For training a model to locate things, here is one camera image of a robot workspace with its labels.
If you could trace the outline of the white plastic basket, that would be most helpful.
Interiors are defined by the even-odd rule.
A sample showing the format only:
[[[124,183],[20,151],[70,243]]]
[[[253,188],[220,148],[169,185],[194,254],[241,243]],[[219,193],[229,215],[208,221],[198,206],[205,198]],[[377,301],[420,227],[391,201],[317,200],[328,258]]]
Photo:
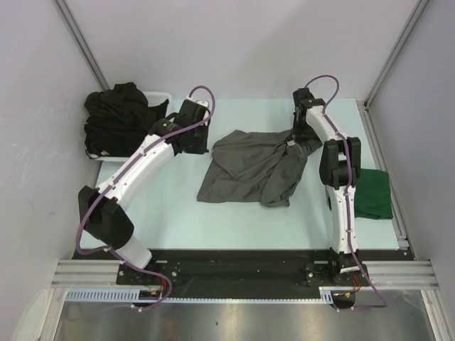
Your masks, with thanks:
[[[168,107],[166,109],[166,113],[169,112],[171,108],[172,96],[167,92],[144,92],[144,96],[146,97],[149,107],[155,107],[160,105],[161,103],[168,100]],[[108,156],[102,154],[98,156],[97,154],[90,153],[86,151],[86,155],[90,160],[96,160],[101,162],[113,162],[113,163],[124,163],[129,159],[129,157],[123,156]]]

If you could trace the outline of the grey t shirt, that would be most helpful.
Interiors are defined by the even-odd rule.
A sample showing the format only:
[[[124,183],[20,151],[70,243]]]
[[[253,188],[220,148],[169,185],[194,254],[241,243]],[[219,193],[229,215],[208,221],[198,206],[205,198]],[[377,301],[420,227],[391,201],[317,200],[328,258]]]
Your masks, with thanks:
[[[305,133],[300,139],[290,130],[235,130],[214,144],[197,201],[288,207],[309,156],[321,146],[313,133]]]

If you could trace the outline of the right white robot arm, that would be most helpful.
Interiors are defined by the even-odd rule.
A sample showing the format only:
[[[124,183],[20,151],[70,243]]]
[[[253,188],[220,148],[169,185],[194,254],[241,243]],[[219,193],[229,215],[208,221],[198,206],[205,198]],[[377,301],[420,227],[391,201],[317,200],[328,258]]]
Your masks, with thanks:
[[[326,113],[327,104],[307,87],[293,92],[294,121],[292,134],[302,140],[312,133],[322,143],[319,178],[325,186],[333,223],[328,263],[321,268],[309,266],[321,284],[359,286],[358,243],[355,232],[355,191],[360,178],[361,142],[347,137]]]

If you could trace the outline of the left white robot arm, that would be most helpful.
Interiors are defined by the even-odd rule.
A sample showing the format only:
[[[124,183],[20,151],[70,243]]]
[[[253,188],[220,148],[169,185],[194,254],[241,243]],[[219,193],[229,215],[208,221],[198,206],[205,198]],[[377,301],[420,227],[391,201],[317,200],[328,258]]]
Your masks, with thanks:
[[[106,251],[114,251],[133,265],[132,275],[140,283],[151,283],[157,275],[152,253],[134,234],[127,215],[134,196],[149,176],[179,153],[208,152],[208,128],[212,111],[208,102],[187,98],[178,112],[158,120],[129,159],[97,188],[83,187],[78,194],[80,228],[100,240]]]

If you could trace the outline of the black t shirts pile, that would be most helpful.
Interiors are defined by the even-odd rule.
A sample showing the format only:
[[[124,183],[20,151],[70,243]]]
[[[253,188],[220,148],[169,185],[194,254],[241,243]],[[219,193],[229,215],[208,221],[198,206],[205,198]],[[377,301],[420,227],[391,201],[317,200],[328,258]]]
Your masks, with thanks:
[[[116,84],[112,89],[90,93],[84,103],[85,151],[130,157],[150,128],[166,116],[168,100],[155,107],[135,83]]]

